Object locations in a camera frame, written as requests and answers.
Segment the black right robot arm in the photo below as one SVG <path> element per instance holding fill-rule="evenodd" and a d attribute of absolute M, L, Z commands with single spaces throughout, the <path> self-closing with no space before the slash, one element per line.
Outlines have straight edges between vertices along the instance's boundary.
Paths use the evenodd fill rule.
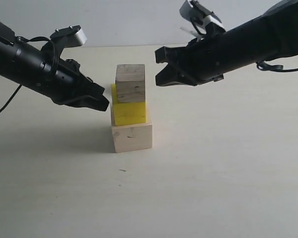
<path fill-rule="evenodd" d="M 196 36 L 186 46 L 155 51 L 156 62 L 165 64 L 155 77 L 157 86 L 217 82 L 225 73 L 250 64 L 261 71 L 284 72 L 270 61 L 298 55 L 298 0 L 280 1 L 230 30 L 196 0 L 185 1 L 179 12 Z"/>

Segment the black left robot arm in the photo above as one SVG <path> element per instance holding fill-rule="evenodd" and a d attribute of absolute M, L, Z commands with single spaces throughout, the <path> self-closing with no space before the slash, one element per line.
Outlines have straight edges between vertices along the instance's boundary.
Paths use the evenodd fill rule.
<path fill-rule="evenodd" d="M 105 89 L 80 71 L 74 59 L 61 59 L 65 48 L 86 42 L 80 25 L 57 29 L 49 37 L 26 39 L 0 22 L 0 76 L 50 98 L 57 105 L 104 112 Z"/>

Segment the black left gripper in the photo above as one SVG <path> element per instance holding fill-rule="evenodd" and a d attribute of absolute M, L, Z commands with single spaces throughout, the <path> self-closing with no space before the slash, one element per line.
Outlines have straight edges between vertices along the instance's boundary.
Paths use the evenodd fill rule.
<path fill-rule="evenodd" d="M 105 112 L 109 100 L 103 95 L 104 87 L 80 72 L 80 64 L 73 60 L 61 60 L 56 74 L 41 82 L 41 94 L 55 104 L 74 108 L 89 108 Z"/>

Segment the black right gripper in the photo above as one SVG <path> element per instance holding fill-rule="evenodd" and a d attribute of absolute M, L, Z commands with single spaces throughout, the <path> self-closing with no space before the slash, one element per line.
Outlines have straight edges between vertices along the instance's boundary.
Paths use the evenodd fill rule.
<path fill-rule="evenodd" d="M 201 41 L 157 49 L 156 63 L 167 65 L 155 76 L 156 86 L 198 86 L 223 80 L 221 60 L 225 48 L 224 41 Z"/>

